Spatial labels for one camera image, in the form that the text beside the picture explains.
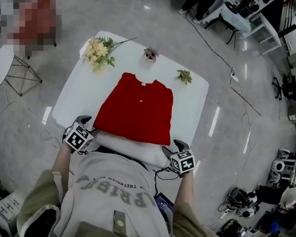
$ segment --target marble floor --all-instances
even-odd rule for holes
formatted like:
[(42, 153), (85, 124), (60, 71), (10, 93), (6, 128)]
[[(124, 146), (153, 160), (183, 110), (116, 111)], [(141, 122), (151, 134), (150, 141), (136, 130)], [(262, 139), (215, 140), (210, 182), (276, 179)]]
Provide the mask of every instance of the marble floor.
[[(0, 180), (9, 191), (24, 196), (40, 173), (51, 168), (57, 149), (48, 139), (61, 139), (61, 132), (41, 122), (46, 107), (53, 107), (83, 44), (100, 30), (132, 38), (144, 46), (153, 46), (166, 57), (202, 76), (209, 83), (208, 95), (191, 145), (196, 160), (201, 160), (195, 177), (194, 211), (202, 224), (217, 221), (217, 207), (235, 185), (254, 189), (264, 183), (279, 147), (296, 148), (296, 128), (288, 121), (285, 101), (274, 99), (271, 86), (281, 72), (269, 56), (261, 56), (253, 40), (237, 38), (236, 49), (226, 45), (231, 31), (219, 22), (205, 30), (197, 29), (210, 46), (234, 69), (241, 89), (230, 84), (230, 68), (214, 54), (196, 30), (178, 14), (182, 0), (56, 0), (62, 19), (57, 47), (49, 47), (29, 60), (43, 84), (24, 95), (23, 104), (14, 103), (0, 113)], [(258, 115), (232, 89), (243, 92)], [(19, 97), (4, 82), (0, 89), (0, 111)], [(209, 131), (217, 108), (220, 112), (212, 136)], [(56, 125), (51, 114), (48, 122)], [(244, 148), (250, 131), (250, 144)], [(74, 156), (73, 164), (78, 161)], [(171, 173), (160, 176), (172, 177)], [(174, 200), (180, 180), (158, 180), (159, 191)]]

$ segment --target office chair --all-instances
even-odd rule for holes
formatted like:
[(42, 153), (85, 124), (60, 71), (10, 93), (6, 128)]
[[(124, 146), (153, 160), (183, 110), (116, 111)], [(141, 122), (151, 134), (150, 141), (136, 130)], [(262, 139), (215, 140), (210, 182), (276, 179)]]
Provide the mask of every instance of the office chair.
[(283, 84), (280, 86), (280, 83), (278, 82), (277, 78), (274, 77), (273, 80), (276, 80), (276, 83), (272, 82), (272, 85), (276, 86), (278, 92), (275, 98), (279, 98), (279, 100), (282, 100), (282, 92), (283, 95), (287, 99), (294, 99), (296, 100), (296, 80), (295, 77), (293, 77), (292, 82), (288, 82), (288, 76), (283, 76)]

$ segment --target red t-shirt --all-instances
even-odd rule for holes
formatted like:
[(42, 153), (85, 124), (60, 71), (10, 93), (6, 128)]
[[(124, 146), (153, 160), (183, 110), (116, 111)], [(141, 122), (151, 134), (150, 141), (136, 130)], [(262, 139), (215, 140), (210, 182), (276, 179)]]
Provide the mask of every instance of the red t-shirt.
[(101, 106), (93, 126), (127, 139), (170, 145), (172, 90), (124, 73)]

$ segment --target olive green sleeve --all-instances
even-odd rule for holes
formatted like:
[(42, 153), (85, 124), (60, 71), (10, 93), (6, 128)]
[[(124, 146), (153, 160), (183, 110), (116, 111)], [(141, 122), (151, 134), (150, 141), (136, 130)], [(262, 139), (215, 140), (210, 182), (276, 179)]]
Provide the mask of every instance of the olive green sleeve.
[(33, 190), (24, 200), (21, 211), (17, 218), (17, 229), (20, 233), (24, 223), (45, 205), (58, 206), (59, 193), (54, 182), (54, 173), (45, 170), (36, 182)]
[(183, 203), (174, 211), (173, 234), (175, 237), (217, 237), (212, 230), (198, 223), (188, 203)]

